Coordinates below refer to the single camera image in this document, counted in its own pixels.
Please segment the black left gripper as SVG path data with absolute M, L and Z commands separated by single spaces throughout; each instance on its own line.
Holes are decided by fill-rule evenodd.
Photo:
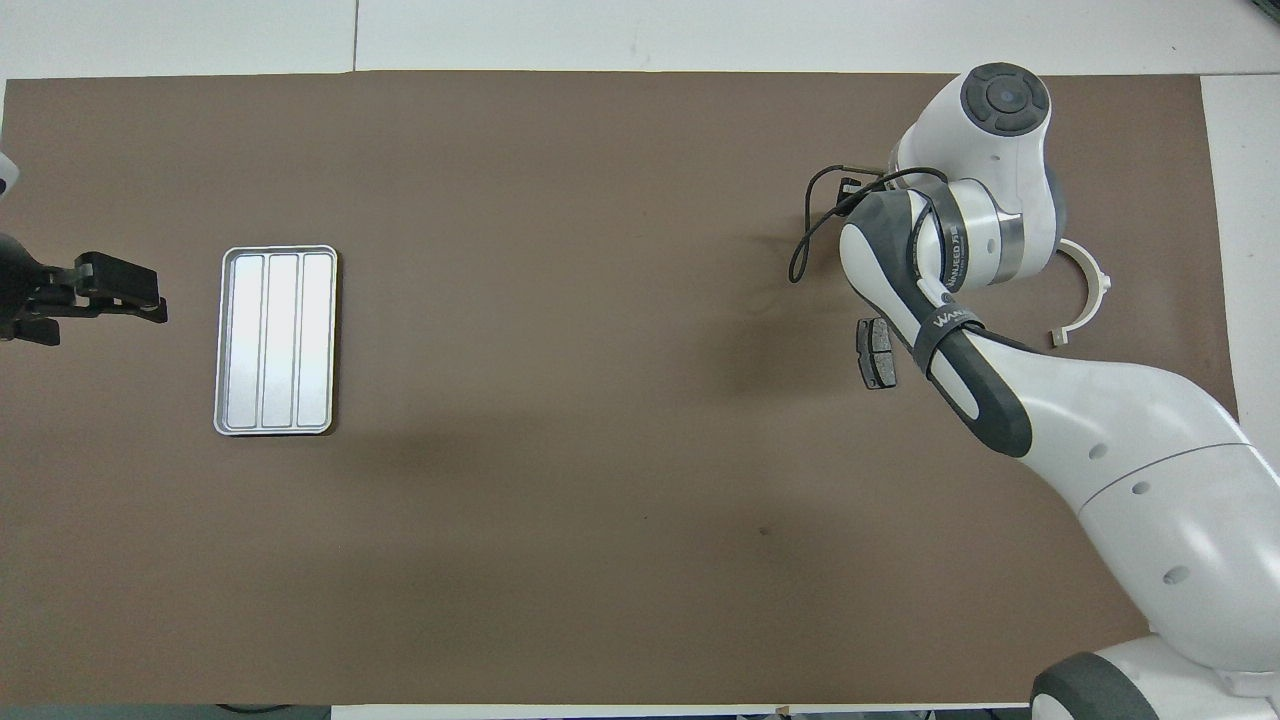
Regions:
M 168 322 L 168 305 L 159 290 L 157 273 L 105 252 L 83 252 L 76 270 L 42 264 L 9 234 L 1 234 L 1 340 L 42 346 L 60 343 L 58 320 L 40 309 L 76 305 L 76 292 L 102 299 L 101 314 Z

